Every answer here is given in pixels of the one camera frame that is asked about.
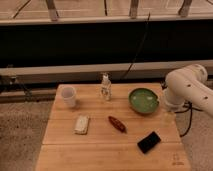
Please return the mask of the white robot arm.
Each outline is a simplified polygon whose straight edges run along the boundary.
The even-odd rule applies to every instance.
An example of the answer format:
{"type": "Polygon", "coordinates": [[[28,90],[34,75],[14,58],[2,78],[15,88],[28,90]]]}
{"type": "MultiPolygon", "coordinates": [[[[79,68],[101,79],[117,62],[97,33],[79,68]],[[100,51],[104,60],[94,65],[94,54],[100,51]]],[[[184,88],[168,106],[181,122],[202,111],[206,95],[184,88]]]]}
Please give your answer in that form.
{"type": "Polygon", "coordinates": [[[213,90],[205,85],[208,73],[204,66],[192,64],[169,72],[165,77],[166,88],[161,96],[164,107],[163,124],[170,125],[175,113],[191,102],[213,119],[213,90]]]}

